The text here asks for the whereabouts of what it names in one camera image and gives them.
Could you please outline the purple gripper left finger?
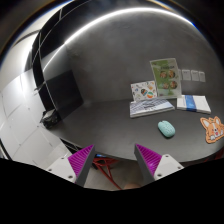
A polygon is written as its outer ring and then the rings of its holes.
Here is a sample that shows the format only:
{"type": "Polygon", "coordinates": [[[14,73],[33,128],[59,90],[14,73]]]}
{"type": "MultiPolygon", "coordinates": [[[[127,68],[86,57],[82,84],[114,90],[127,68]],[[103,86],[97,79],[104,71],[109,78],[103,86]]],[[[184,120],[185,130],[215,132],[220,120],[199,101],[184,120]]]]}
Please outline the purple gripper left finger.
{"type": "Polygon", "coordinates": [[[69,157],[60,157],[47,171],[65,180],[83,186],[95,156],[95,147],[87,146],[69,157]]]}

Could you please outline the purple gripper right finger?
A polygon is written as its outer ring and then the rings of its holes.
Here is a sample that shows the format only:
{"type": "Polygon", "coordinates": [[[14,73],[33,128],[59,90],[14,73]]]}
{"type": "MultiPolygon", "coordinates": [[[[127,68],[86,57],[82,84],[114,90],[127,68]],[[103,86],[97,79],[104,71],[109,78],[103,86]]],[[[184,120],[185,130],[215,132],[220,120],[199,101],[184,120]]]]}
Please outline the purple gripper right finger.
{"type": "Polygon", "coordinates": [[[135,145],[134,154],[145,185],[183,169],[183,166],[171,155],[160,155],[139,144],[135,145]]]}

